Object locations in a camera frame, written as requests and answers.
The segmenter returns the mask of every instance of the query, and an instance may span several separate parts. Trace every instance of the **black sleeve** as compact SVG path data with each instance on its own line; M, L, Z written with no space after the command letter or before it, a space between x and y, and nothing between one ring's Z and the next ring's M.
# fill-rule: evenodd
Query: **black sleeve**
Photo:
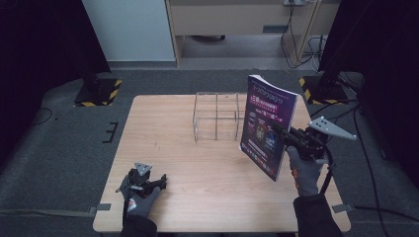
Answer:
M293 201L299 237L343 236L333 220L329 204L323 194L298 197Z
M157 235L157 225L142 216L126 219L120 237L155 237Z

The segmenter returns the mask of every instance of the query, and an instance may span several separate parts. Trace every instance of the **wall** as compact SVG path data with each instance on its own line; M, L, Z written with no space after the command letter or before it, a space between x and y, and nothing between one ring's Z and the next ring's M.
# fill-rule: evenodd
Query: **wall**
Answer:
M175 61L164 0L82 0L108 61Z

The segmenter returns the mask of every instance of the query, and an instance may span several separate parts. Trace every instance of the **magazine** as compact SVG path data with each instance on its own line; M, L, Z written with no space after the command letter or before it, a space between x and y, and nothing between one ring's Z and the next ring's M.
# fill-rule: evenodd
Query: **magazine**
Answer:
M260 75L248 76L240 149L273 181L278 179L285 145L274 121L290 130L297 94L273 86Z

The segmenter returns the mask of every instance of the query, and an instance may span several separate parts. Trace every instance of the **black curtain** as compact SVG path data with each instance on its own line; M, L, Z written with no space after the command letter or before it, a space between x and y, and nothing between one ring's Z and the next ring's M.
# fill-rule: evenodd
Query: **black curtain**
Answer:
M43 94L81 78L77 63L92 73L111 71L81 0L0 0L0 165Z
M418 13L415 0L342 0L320 70L364 75L358 98L381 153L419 188Z

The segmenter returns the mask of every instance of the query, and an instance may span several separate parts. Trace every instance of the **robotic hand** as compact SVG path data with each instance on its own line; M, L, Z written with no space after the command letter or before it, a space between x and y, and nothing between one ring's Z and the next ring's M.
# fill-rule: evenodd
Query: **robotic hand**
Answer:
M155 237L156 224L148 219L151 207L160 192L166 189L166 175L160 180L149 182L151 166L135 163L121 182L117 192L124 196L122 237Z
M298 151L293 146L287 148L287 153L290 156L290 168L295 179L298 195L300 197L317 195L317 181L323 165L311 160L301 159Z
M142 216L147 218L161 189L160 187L155 187L148 197L140 197L136 192L129 188L128 176L126 176L121 183L120 191L123 194L124 199L128 200L127 206L125 207L126 217Z

